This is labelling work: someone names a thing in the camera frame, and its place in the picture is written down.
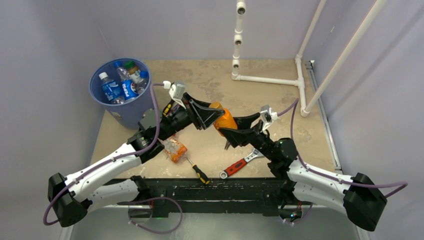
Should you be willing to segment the orange juice bottle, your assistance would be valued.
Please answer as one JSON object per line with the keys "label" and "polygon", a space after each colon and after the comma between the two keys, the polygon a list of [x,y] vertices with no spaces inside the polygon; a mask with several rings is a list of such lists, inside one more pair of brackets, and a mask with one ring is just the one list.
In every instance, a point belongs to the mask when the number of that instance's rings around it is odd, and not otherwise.
{"label": "orange juice bottle", "polygon": [[237,123],[235,119],[233,118],[232,114],[230,113],[230,111],[227,108],[224,108],[219,101],[212,102],[209,105],[209,107],[214,109],[224,110],[224,115],[222,115],[213,123],[213,126],[222,137],[224,137],[224,135],[219,131],[220,128],[227,128],[227,129],[234,129],[234,130],[238,129]]}

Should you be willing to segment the crushed orange label bottle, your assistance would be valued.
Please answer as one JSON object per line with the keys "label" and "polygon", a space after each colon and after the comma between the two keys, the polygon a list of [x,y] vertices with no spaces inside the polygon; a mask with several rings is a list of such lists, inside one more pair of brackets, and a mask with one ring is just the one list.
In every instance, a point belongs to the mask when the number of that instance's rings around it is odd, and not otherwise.
{"label": "crushed orange label bottle", "polygon": [[178,163],[188,151],[185,145],[175,137],[169,137],[161,143],[164,146],[165,153],[173,163]]}

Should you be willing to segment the blue label bottle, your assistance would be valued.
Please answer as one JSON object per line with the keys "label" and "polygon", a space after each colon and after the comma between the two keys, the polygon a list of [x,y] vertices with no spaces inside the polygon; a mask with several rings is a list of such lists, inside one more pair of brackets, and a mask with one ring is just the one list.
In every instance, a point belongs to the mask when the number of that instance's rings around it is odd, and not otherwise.
{"label": "blue label bottle", "polygon": [[105,94],[107,100],[112,105],[120,105],[125,102],[122,89],[118,82],[109,77],[106,72],[102,72],[99,75],[101,80],[101,88]]}
{"label": "blue label bottle", "polygon": [[136,90],[137,94],[141,95],[146,89],[149,82],[149,74],[147,71],[140,71],[139,77],[137,78]]}

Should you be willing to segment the green cap clear bottle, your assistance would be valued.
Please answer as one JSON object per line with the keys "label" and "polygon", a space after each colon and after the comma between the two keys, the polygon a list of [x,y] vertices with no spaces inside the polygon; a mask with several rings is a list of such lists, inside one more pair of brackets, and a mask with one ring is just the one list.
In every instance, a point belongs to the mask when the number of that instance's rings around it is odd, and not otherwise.
{"label": "green cap clear bottle", "polygon": [[134,61],[132,61],[132,60],[130,60],[130,61],[127,61],[125,64],[124,64],[124,67],[127,69],[127,71],[128,71],[128,73],[129,73],[129,76],[130,76],[130,78],[131,78],[131,80],[132,80],[132,82],[134,83],[134,84],[137,84],[137,82],[138,82],[138,77],[139,77],[139,74],[140,74],[140,69],[139,69],[139,67],[135,64],[135,62]]}

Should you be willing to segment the pepsi label clear bottle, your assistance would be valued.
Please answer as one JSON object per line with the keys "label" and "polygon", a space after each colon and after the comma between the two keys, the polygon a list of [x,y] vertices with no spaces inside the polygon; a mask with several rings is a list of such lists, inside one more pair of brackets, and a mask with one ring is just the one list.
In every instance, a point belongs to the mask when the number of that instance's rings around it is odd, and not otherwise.
{"label": "pepsi label clear bottle", "polygon": [[126,102],[130,102],[138,97],[138,93],[136,91],[135,85],[130,77],[130,74],[126,68],[123,67],[121,61],[115,61],[114,67],[120,77],[121,86],[123,89],[124,100]]}

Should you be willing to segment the blue label bottle back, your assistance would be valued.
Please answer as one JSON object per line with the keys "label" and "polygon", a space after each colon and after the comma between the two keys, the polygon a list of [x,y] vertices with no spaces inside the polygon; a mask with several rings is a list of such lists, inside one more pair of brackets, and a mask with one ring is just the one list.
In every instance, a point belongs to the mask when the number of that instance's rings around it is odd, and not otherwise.
{"label": "blue label bottle back", "polygon": [[109,77],[106,72],[102,72],[99,75],[101,80],[101,88],[105,94],[107,100],[112,105],[120,105],[125,102],[122,89],[118,82]]}

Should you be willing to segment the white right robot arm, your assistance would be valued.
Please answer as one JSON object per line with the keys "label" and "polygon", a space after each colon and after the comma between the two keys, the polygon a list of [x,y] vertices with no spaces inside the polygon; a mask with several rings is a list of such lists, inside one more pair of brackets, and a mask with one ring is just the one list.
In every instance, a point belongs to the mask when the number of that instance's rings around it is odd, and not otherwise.
{"label": "white right robot arm", "polygon": [[322,205],[346,215],[366,231],[376,229],[388,202],[380,187],[360,172],[355,176],[344,175],[302,163],[294,140],[290,137],[272,140],[269,131],[262,131],[262,120],[252,125],[258,117],[257,113],[242,117],[244,126],[220,127],[218,131],[232,147],[251,145],[269,160],[271,173],[288,183],[280,191],[284,202]]}

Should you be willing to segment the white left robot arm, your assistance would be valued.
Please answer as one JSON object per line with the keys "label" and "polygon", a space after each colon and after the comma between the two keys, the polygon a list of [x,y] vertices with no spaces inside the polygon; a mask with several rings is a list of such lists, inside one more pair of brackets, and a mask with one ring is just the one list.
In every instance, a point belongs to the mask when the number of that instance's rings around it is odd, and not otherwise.
{"label": "white left robot arm", "polygon": [[138,205],[149,199],[148,187],[140,178],[107,185],[117,175],[153,159],[163,149],[162,141],[189,125],[205,130],[213,125],[225,110],[212,103],[182,95],[180,109],[171,116],[153,108],[143,113],[139,130],[115,152],[93,165],[66,176],[55,173],[48,179],[48,207],[43,214],[45,226],[60,224],[69,227],[82,220],[89,212],[120,202],[134,201]]}

